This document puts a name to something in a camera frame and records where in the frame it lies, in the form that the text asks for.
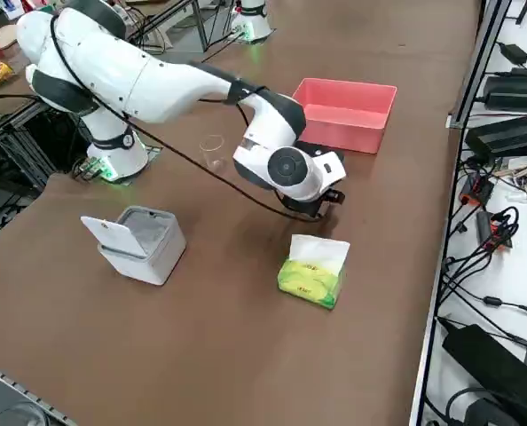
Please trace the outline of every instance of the electrical cable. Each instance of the electrical cable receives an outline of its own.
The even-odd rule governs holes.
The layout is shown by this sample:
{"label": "electrical cable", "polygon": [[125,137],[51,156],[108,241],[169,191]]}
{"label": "electrical cable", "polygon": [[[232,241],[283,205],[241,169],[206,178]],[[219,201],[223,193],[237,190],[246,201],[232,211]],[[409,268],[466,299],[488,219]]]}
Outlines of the electrical cable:
{"label": "electrical cable", "polygon": [[506,331],[504,328],[499,326],[496,322],[494,322],[492,319],[490,319],[487,315],[483,314],[478,308],[476,308],[471,302],[469,302],[463,295],[457,291],[456,288],[451,288],[451,291],[460,299],[462,300],[466,306],[468,306],[472,311],[474,311],[476,314],[478,314],[480,317],[483,318],[486,322],[491,324],[494,328],[498,329],[500,333],[503,333],[504,335],[507,335],[511,339],[514,339],[517,343],[521,344],[522,346],[527,346],[527,340],[523,339],[522,337],[518,335],[514,335],[510,333],[509,331]]}
{"label": "electrical cable", "polygon": [[429,400],[428,396],[425,395],[424,398],[423,398],[425,404],[428,405],[429,408],[431,408],[431,410],[433,411],[433,413],[437,414],[437,416],[442,420],[444,421],[446,424],[449,423],[449,419],[447,419],[447,417],[441,413],[436,406],[433,405],[433,403]]}
{"label": "electrical cable", "polygon": [[[16,196],[19,196],[17,200],[14,202],[11,202],[12,199]],[[20,194],[13,193],[11,197],[9,197],[1,206],[0,206],[0,231],[5,228],[5,226],[11,222],[11,219],[8,219],[8,216],[11,213],[15,213],[15,215],[18,215],[25,206],[20,206],[18,204],[19,200],[21,199]]]}
{"label": "electrical cable", "polygon": [[453,220],[455,218],[455,216],[457,216],[460,212],[460,210],[465,207],[465,205],[467,205],[467,203],[465,202],[464,204],[461,204],[455,211],[454,213],[451,215],[451,217],[449,217],[449,220]]}
{"label": "electrical cable", "polygon": [[[518,210],[515,208],[515,207],[509,207],[507,209],[504,209],[502,210],[500,213],[497,213],[497,215],[500,215],[501,217],[504,216],[504,214],[506,214],[508,211],[510,210],[513,210],[515,212],[515,218],[514,218],[514,223],[512,224],[504,224],[503,226],[505,227],[505,229],[503,230],[503,233],[502,235],[500,236],[500,238],[498,240],[496,240],[492,246],[490,246],[490,241],[492,239],[492,237],[494,236],[497,236],[495,235],[494,233],[492,233],[491,235],[489,235],[486,240],[484,240],[483,242],[481,242],[479,244],[479,246],[468,256],[465,256],[463,257],[462,259],[459,260],[459,262],[462,260],[462,264],[459,266],[459,268],[454,272],[454,274],[449,277],[450,280],[453,280],[453,281],[456,281],[456,285],[460,285],[462,283],[462,281],[468,279],[469,277],[471,277],[472,275],[474,275],[475,273],[478,273],[482,270],[484,270],[486,267],[488,267],[488,265],[491,263],[492,261],[492,253],[502,244],[504,244],[509,238],[511,238],[512,236],[515,235],[515,233],[518,231],[518,228],[519,228],[519,224],[517,223],[517,221],[519,220],[519,213],[518,213]],[[480,256],[479,258],[477,258],[472,264],[468,264],[468,262],[470,262],[471,259],[475,259],[476,257]],[[461,278],[461,275],[467,271],[469,271],[470,269],[472,269],[473,267],[475,267],[477,264],[481,263],[483,260],[486,259],[486,263],[478,268],[478,269],[475,269],[474,271],[468,273],[467,275],[465,275],[464,277]],[[445,265],[444,266],[448,266],[449,264],[452,264],[454,262],[456,262],[457,259],[455,259],[453,262],[449,262],[449,263],[446,263],[445,262]],[[447,300],[447,298],[454,292],[454,290],[456,289],[456,286],[454,287],[451,287],[449,286],[447,283],[444,283],[447,287],[450,288],[450,292],[446,295],[444,295],[440,301],[438,301],[437,305],[440,306],[441,304],[444,303],[445,300]]]}
{"label": "electrical cable", "polygon": [[449,398],[449,401],[447,402],[447,407],[444,411],[444,415],[447,419],[451,420],[451,407],[455,399],[458,397],[465,395],[466,393],[479,393],[479,392],[486,392],[495,398],[499,398],[500,400],[505,399],[506,401],[511,402],[512,404],[516,404],[517,406],[520,406],[521,408],[525,408],[527,411],[527,404],[525,402],[522,402],[520,399],[509,396],[503,392],[497,392],[495,390],[488,390],[482,387],[470,387],[463,390],[459,390],[457,393],[455,393],[451,398]]}
{"label": "electrical cable", "polygon": [[460,221],[458,222],[455,227],[452,229],[452,231],[449,232],[448,238],[451,238],[457,231],[462,229],[463,225],[470,219],[471,216],[473,216],[477,210],[481,208],[481,205],[478,204],[475,206],[472,210],[469,211],[469,213]]}
{"label": "electrical cable", "polygon": [[41,98],[39,98],[36,95],[30,95],[30,94],[1,94],[0,99],[8,99],[8,98],[17,98],[17,99],[30,99],[35,100],[37,102],[43,102]]}
{"label": "electrical cable", "polygon": [[466,288],[462,287],[459,282],[456,282],[455,280],[452,280],[451,277],[449,277],[446,273],[444,273],[444,276],[449,280],[446,284],[450,287],[451,283],[454,284],[455,288],[458,288],[459,290],[462,290],[464,293],[467,293],[469,296],[473,297],[476,300],[479,300],[486,306],[492,306],[495,308],[499,308],[500,306],[511,306],[517,309],[520,309],[522,311],[527,312],[527,306],[525,304],[513,304],[510,302],[504,302],[502,299],[496,296],[477,296],[473,292],[467,290]]}
{"label": "electrical cable", "polygon": [[96,95],[94,95],[94,93],[92,93],[92,91],[90,91],[88,89],[88,87],[86,87],[86,85],[83,83],[83,81],[78,77],[78,75],[76,75],[75,71],[68,64],[68,61],[65,58],[65,55],[64,55],[63,51],[60,49],[59,40],[57,39],[57,35],[56,35],[56,32],[55,32],[54,24],[55,24],[55,22],[56,22],[58,17],[59,17],[59,15],[55,15],[55,16],[53,16],[51,18],[51,39],[52,39],[52,42],[54,44],[54,47],[57,50],[57,53],[58,53],[60,59],[62,60],[62,63],[64,64],[65,68],[67,69],[68,73],[75,79],[75,81],[80,85],[80,87],[82,87],[85,91],[87,91],[101,106],[103,106],[105,109],[107,109],[113,115],[118,117],[120,120],[124,121],[132,129],[140,131],[144,135],[146,135],[149,138],[153,139],[155,142],[157,142],[160,145],[162,145],[162,146],[166,147],[167,149],[169,149],[173,154],[176,154],[179,157],[181,157],[182,159],[190,162],[193,166],[196,166],[198,169],[200,169],[200,170],[204,171],[205,173],[209,174],[214,179],[219,180],[223,184],[228,185],[230,188],[235,190],[237,193],[239,193],[240,195],[243,195],[245,198],[247,198],[248,200],[250,200],[253,203],[257,204],[258,206],[260,206],[260,207],[262,207],[262,208],[264,208],[264,209],[266,209],[266,210],[268,210],[268,211],[270,211],[272,213],[280,215],[282,217],[286,217],[288,219],[297,220],[299,222],[304,222],[304,223],[316,223],[316,222],[320,221],[323,218],[323,217],[319,217],[317,219],[304,219],[304,218],[301,218],[301,217],[296,217],[296,216],[293,216],[293,215],[289,215],[288,213],[285,213],[285,212],[283,212],[281,210],[277,210],[277,209],[275,209],[275,208],[273,208],[271,206],[268,206],[267,204],[259,201],[257,198],[255,198],[252,195],[250,195],[249,193],[245,192],[244,190],[242,190],[241,188],[239,188],[238,186],[236,186],[232,182],[224,179],[223,177],[218,176],[216,173],[214,173],[213,171],[207,169],[202,164],[200,164],[199,162],[193,160],[191,157],[189,157],[188,155],[182,153],[181,151],[179,151],[175,147],[169,145],[168,143],[166,143],[165,141],[161,140],[160,138],[157,138],[155,135],[153,135],[152,133],[148,132],[147,130],[142,129],[140,126],[138,126],[135,123],[131,122],[128,118],[126,118],[122,114],[119,114],[117,111],[115,111],[113,108],[111,108],[106,102],[104,102],[102,99],[98,98]]}
{"label": "electrical cable", "polygon": [[[447,318],[447,317],[440,317],[438,315],[436,316],[436,318],[439,319],[439,320],[445,320],[445,321],[450,322],[452,324],[456,324],[457,326],[468,327],[468,324],[465,324],[464,322],[457,321],[456,319],[450,319],[450,318]],[[522,337],[518,337],[518,340],[515,340],[515,339],[512,339],[512,338],[507,337],[505,335],[499,335],[498,333],[493,333],[491,331],[486,331],[484,329],[483,329],[483,331],[489,336],[498,337],[499,339],[508,340],[509,342],[520,344],[520,345],[524,346],[525,348],[527,348],[527,344],[523,344],[523,341],[527,342],[527,340],[522,338]]]}
{"label": "electrical cable", "polygon": [[206,61],[208,61],[209,59],[212,59],[214,58],[218,53],[220,53],[221,51],[223,51],[224,49],[226,49],[228,46],[230,46],[232,43],[234,43],[236,40],[238,40],[240,37],[242,37],[244,35],[244,33],[239,33],[238,35],[236,35],[233,39],[231,39],[228,43],[226,43],[224,46],[222,46],[220,49],[218,49],[217,51],[215,51],[214,53],[212,53],[210,56],[207,56],[205,59],[203,59],[201,61],[201,63],[204,63]]}
{"label": "electrical cable", "polygon": [[242,107],[239,104],[236,104],[236,107],[238,108],[238,111],[240,111],[240,114],[242,114],[242,118],[244,119],[244,123],[246,124],[246,127],[249,126],[248,118],[246,117],[246,113],[242,109]]}

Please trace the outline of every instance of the black power brick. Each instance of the black power brick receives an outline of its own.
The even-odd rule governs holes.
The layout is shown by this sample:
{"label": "black power brick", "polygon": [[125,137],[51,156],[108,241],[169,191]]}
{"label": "black power brick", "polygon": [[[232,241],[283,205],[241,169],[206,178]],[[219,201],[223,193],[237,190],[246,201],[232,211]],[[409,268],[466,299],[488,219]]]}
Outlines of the black power brick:
{"label": "black power brick", "polygon": [[523,65],[527,62],[527,53],[520,49],[516,44],[504,44],[497,42],[500,53],[514,65]]}

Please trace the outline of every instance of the red box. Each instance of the red box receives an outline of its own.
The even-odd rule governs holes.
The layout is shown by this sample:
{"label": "red box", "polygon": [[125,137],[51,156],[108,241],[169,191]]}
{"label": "red box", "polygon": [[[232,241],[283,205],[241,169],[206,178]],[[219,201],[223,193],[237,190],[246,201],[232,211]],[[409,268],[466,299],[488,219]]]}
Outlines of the red box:
{"label": "red box", "polygon": [[305,78],[293,95],[304,110],[304,142],[376,154],[397,87]]}

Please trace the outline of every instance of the metal frame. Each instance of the metal frame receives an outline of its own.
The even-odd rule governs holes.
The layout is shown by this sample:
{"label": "metal frame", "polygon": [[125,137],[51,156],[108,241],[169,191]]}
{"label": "metal frame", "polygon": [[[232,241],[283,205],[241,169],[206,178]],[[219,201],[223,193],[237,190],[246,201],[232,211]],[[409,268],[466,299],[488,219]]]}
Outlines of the metal frame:
{"label": "metal frame", "polygon": [[483,23],[476,36],[475,49],[469,62],[468,71],[465,74],[460,87],[459,97],[457,97],[457,102],[451,113],[450,127],[453,129],[463,129],[467,123],[492,49],[511,3],[512,0],[490,0],[488,6],[486,6]]}
{"label": "metal frame", "polygon": [[[0,122],[0,147],[39,192],[57,169],[23,125],[48,109],[43,102],[32,101]],[[6,133],[5,128],[9,126],[21,131]]]}
{"label": "metal frame", "polygon": [[193,16],[196,23],[196,27],[199,30],[199,37],[201,38],[202,51],[207,51],[208,38],[207,33],[204,30],[204,23],[202,22],[201,8],[199,7],[198,0],[184,0],[177,4],[173,4],[161,13],[156,14],[142,27],[136,29],[128,37],[129,42],[134,42],[139,36],[147,35],[154,31],[157,27],[160,27],[163,22],[176,15],[181,9],[191,5],[193,7]]}
{"label": "metal frame", "polygon": [[[508,7],[511,5],[511,3],[512,0],[490,0],[488,6],[484,10],[483,21],[476,36],[475,49],[473,50],[473,54],[470,59],[468,71],[465,74],[465,78],[463,79],[463,83],[460,88],[459,97],[457,98],[457,102],[450,116],[451,120],[449,127],[452,129],[460,129],[462,132],[460,133],[459,137],[458,152],[450,188],[451,198],[449,200],[448,217],[451,216],[454,205],[454,186],[456,185],[457,176],[459,173],[459,169],[456,167],[456,164],[459,162],[460,158],[460,147],[463,142],[463,133],[466,128],[468,117],[470,115],[476,94],[478,93],[478,89],[484,77],[484,72],[488,66],[492,49],[494,48],[494,44],[496,43],[496,39],[498,38],[504,19],[506,18]],[[423,398],[427,390],[431,351],[433,349],[435,340],[435,315],[437,314],[437,299],[440,293],[439,284],[441,280],[441,264],[443,262],[443,256],[447,250],[447,234],[449,233],[450,226],[450,222],[447,222],[446,226],[444,227],[444,233],[441,240],[441,251],[439,253],[436,267],[433,291],[431,293],[431,300],[429,304],[429,314],[425,327],[425,336],[423,337],[423,345],[421,348],[420,366],[417,373],[415,390],[413,393],[412,410],[409,420],[410,425],[421,424],[423,416]]]}
{"label": "metal frame", "polygon": [[29,399],[33,404],[41,408],[47,415],[58,420],[61,424],[66,424],[66,426],[76,426],[76,423],[70,419],[68,416],[62,414],[51,404],[44,402],[41,398],[37,397],[33,392],[25,389],[23,386],[13,381],[7,375],[3,374],[0,371],[0,382],[6,386],[9,386],[14,391],[17,391],[19,394],[23,395],[25,398]]}
{"label": "metal frame", "polygon": [[526,13],[527,13],[527,0],[526,0],[526,3],[523,4],[522,10],[520,11],[520,14],[518,15],[518,17],[515,20],[515,24],[516,25],[522,24],[522,21],[525,18]]}

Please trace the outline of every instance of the white shelf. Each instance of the white shelf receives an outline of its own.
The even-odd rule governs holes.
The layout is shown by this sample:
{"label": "white shelf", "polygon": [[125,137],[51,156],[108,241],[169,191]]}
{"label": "white shelf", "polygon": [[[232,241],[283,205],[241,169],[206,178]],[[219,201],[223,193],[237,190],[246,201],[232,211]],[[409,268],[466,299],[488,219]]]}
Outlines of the white shelf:
{"label": "white shelf", "polygon": [[[510,6],[507,16],[518,16],[524,1],[514,0]],[[517,26],[514,20],[505,20],[500,30],[498,41],[506,44],[514,43],[527,52],[527,14],[522,25]],[[512,65],[499,52],[496,46],[490,57],[487,72],[509,71]],[[484,81],[481,84],[478,96],[483,93]],[[475,104],[471,114],[494,114],[495,111],[484,109],[483,104]],[[497,122],[514,117],[478,117],[469,121],[468,127],[476,127],[490,122]],[[464,179],[456,188],[459,193]],[[520,228],[513,238],[514,247],[505,252],[497,252],[488,268],[475,274],[462,283],[462,286],[478,296],[497,296],[505,302],[527,305],[527,202],[514,201],[522,199],[523,193],[499,182],[494,187],[492,197],[487,205],[490,212],[500,211],[508,206],[515,206],[520,212]],[[455,208],[459,205],[458,197]],[[452,228],[472,209],[466,206],[452,222]],[[471,217],[467,223],[468,231],[463,234],[456,233],[449,242],[447,256],[462,257],[469,255],[478,246],[476,237],[476,218]],[[497,322],[508,332],[514,333],[527,339],[527,313],[507,307],[492,308],[483,303],[464,295],[481,312]],[[501,334],[499,330],[480,318],[471,311],[457,296],[451,295],[441,306],[440,316],[447,316],[451,320],[457,320],[465,324],[478,324],[485,331]],[[444,330],[441,326],[436,327],[435,343],[431,353],[430,369],[428,376],[427,396],[431,402],[440,410],[444,411],[447,401],[453,393],[469,386],[478,385],[472,378],[443,348]],[[517,358],[523,360],[525,356],[524,347],[511,343],[508,340],[496,338]],[[474,395],[460,397],[452,407],[452,416],[462,420],[470,403],[477,399]],[[437,416],[425,406],[422,424],[429,420],[438,420]]]}

